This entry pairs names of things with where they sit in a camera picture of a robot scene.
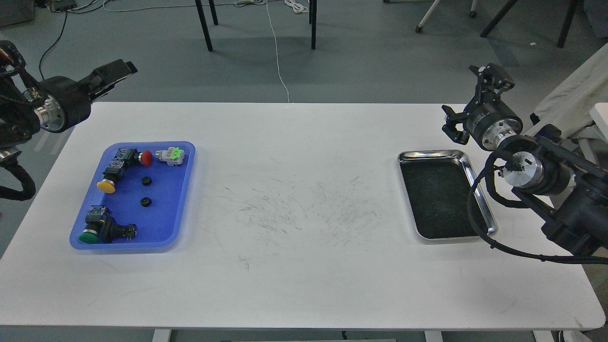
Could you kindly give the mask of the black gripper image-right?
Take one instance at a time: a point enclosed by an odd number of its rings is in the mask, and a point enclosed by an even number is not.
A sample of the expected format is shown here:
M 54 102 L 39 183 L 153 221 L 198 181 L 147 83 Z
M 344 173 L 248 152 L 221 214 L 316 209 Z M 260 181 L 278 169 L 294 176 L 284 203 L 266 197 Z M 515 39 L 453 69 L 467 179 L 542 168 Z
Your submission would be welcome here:
M 470 65 L 469 71 L 477 77 L 474 96 L 462 113 L 441 106 L 446 115 L 442 131 L 460 145 L 467 145 L 471 135 L 481 149 L 493 151 L 504 139 L 523 131 L 521 119 L 500 100 L 502 93 L 515 87 L 515 81 L 495 63 Z

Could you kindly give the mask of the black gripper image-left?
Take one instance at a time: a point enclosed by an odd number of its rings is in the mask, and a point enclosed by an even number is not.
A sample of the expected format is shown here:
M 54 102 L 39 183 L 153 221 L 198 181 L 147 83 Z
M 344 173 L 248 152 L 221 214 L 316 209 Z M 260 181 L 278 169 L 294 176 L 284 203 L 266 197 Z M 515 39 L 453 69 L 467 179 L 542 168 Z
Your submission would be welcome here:
M 89 76 L 74 81 L 65 76 L 53 76 L 38 83 L 47 95 L 35 108 L 40 128 L 62 133 L 89 118 L 92 103 L 114 89 L 115 85 L 138 72 L 132 61 L 115 60 L 95 68 Z

